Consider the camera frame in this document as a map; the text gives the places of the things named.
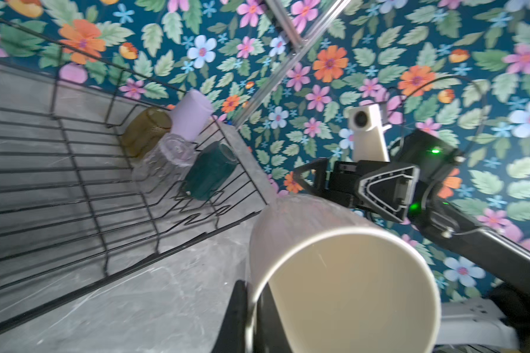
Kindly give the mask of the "clear glass cup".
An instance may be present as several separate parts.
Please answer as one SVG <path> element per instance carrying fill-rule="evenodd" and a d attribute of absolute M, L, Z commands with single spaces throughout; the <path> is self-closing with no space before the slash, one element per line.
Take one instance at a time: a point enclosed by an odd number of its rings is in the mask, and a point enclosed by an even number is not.
<path fill-rule="evenodd" d="M 196 157 L 195 144 L 167 133 L 134 167 L 132 179 L 142 194 L 156 195 L 181 181 Z"/>

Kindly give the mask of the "lilac plastic cup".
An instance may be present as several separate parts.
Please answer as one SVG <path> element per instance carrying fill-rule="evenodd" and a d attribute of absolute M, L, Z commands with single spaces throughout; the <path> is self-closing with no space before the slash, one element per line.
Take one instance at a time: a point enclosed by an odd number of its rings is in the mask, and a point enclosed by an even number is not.
<path fill-rule="evenodd" d="M 169 112 L 172 121 L 171 134 L 194 142 L 203 131 L 214 112 L 211 101 L 200 91 L 191 89 Z"/>

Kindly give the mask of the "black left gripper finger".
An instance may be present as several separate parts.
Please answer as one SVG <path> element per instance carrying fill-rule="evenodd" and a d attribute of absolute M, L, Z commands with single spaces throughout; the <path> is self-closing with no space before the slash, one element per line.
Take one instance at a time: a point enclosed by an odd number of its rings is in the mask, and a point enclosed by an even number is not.
<path fill-rule="evenodd" d="M 290 352 L 270 287 L 249 307 L 247 283 L 236 281 L 212 352 Z"/>

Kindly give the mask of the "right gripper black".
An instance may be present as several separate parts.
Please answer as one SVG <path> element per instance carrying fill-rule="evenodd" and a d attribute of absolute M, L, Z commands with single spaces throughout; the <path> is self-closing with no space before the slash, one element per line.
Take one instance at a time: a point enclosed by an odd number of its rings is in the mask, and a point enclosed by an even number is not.
<path fill-rule="evenodd" d="M 320 158 L 297 167 L 293 180 L 306 193 L 348 208 L 376 213 L 392 222 L 405 221 L 420 169 L 411 163 L 362 160 L 337 162 L 329 178 L 329 160 Z"/>

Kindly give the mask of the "green mug cream inside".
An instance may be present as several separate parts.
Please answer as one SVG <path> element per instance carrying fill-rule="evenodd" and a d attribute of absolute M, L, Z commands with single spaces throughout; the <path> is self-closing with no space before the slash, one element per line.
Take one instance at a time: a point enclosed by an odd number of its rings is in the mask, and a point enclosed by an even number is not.
<path fill-rule="evenodd" d="M 237 158 L 232 148 L 214 141 L 198 155 L 182 184 L 182 192 L 193 199 L 208 201 L 232 175 Z"/>

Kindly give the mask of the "amber textured glass cup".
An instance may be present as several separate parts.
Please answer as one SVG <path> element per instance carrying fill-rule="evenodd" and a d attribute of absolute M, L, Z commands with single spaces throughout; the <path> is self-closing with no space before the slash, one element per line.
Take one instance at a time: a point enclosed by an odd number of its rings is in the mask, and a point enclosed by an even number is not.
<path fill-rule="evenodd" d="M 141 159 L 171 128 L 169 114 L 165 110 L 150 107 L 127 126 L 122 135 L 122 145 L 128 156 Z"/>

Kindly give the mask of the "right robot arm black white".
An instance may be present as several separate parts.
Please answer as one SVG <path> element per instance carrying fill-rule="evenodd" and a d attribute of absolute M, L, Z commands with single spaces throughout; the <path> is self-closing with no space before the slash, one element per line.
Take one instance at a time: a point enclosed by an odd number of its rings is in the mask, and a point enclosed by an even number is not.
<path fill-rule="evenodd" d="M 415 131 L 390 161 L 358 157 L 330 164 L 321 158 L 296 168 L 293 178 L 310 194 L 344 207 L 410 221 L 424 238 L 501 280 L 484 298 L 442 306 L 437 348 L 530 352 L 530 250 L 439 196 L 464 159 L 458 148 Z"/>

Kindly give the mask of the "black wire dish rack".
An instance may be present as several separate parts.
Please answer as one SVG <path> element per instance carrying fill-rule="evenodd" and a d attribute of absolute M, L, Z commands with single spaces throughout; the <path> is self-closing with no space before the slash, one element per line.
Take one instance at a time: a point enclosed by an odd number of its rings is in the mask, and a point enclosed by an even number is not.
<path fill-rule="evenodd" d="M 159 260 L 256 217 L 266 205 L 237 147 L 236 132 L 211 121 L 193 144 L 233 147 L 235 169 L 212 197 L 193 199 L 182 174 L 158 162 L 142 191 L 140 148 L 124 130 L 169 86 L 120 54 L 88 56 L 93 87 L 63 74 L 72 47 L 44 35 L 42 21 L 0 17 L 7 56 L 37 54 L 42 72 L 0 61 L 0 335 L 92 294 Z"/>

